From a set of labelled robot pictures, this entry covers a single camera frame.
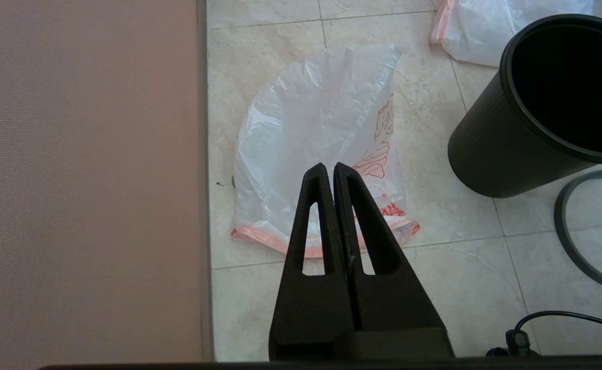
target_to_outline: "plastic bag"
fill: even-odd
[[[602,18],[602,0],[445,0],[436,13],[431,44],[459,61],[500,66],[509,40],[533,21],[555,14]]]
[[[337,162],[355,168],[400,244],[419,230],[407,215],[392,137],[392,73],[400,56],[395,45],[318,51],[288,65],[258,92],[237,140],[233,238],[287,251],[301,180],[318,162],[329,174]],[[306,257],[320,256],[315,204]]]

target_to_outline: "white plastic bag in background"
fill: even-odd
[[[522,28],[566,13],[602,18],[602,0],[444,0],[430,42],[459,61],[500,66],[504,48]]]
[[[330,178],[337,162],[355,168],[400,244],[419,230],[407,215],[392,137],[392,73],[400,55],[395,45],[318,51],[258,92],[237,140],[234,238],[287,251],[301,180],[318,162]],[[320,257],[316,205],[310,211],[306,257]],[[358,237],[363,245],[360,230]]]

